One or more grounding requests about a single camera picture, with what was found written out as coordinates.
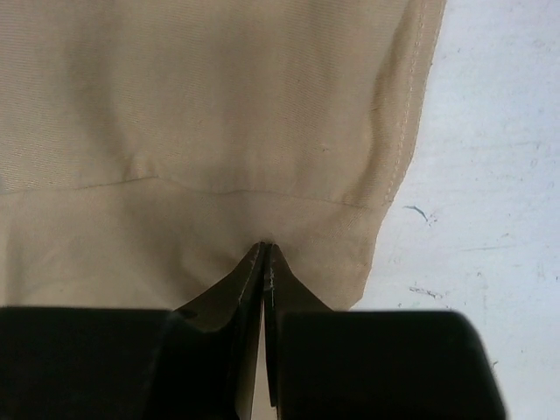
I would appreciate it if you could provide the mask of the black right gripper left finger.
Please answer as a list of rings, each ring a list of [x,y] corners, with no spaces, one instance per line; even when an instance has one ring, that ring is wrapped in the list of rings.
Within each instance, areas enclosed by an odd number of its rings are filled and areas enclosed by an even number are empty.
[[[249,418],[265,256],[176,310],[4,307],[2,418]]]

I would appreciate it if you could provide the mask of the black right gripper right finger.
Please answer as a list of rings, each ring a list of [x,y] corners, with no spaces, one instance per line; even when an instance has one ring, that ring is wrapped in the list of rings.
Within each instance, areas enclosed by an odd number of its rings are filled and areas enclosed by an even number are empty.
[[[455,311],[335,311],[271,246],[264,265],[269,396],[281,419],[500,419],[480,336]]]

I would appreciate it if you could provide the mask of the beige t shirt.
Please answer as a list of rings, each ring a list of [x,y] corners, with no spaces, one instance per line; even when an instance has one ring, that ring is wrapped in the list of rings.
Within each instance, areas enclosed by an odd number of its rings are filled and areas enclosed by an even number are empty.
[[[1,302],[171,309],[273,242],[363,296],[442,1],[4,1]]]

